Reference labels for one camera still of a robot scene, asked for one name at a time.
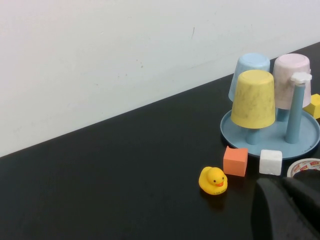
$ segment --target orange cube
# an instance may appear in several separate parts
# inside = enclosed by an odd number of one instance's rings
[[[223,172],[244,177],[246,175],[247,162],[247,148],[230,148],[227,146],[223,157]]]

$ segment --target yellow cube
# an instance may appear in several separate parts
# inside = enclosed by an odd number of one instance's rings
[[[311,114],[315,119],[320,119],[320,95],[312,95],[311,103],[303,109],[307,113]]]

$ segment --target duck beak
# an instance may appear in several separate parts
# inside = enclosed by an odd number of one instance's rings
[[[217,187],[222,187],[224,185],[224,182],[221,182],[219,184],[216,184]]]

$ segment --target blue round tray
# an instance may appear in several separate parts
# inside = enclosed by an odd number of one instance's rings
[[[246,142],[247,129],[231,121],[231,111],[221,120],[220,129],[224,138],[235,148],[246,148],[250,155],[259,157],[261,150],[278,150],[283,159],[292,159],[304,155],[315,148],[320,140],[320,126],[309,113],[302,111],[300,139],[296,144],[285,141],[287,123],[276,121],[260,130],[259,143],[250,145]]]

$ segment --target white block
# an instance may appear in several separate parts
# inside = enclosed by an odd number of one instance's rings
[[[279,176],[282,168],[282,152],[261,150],[259,173]]]

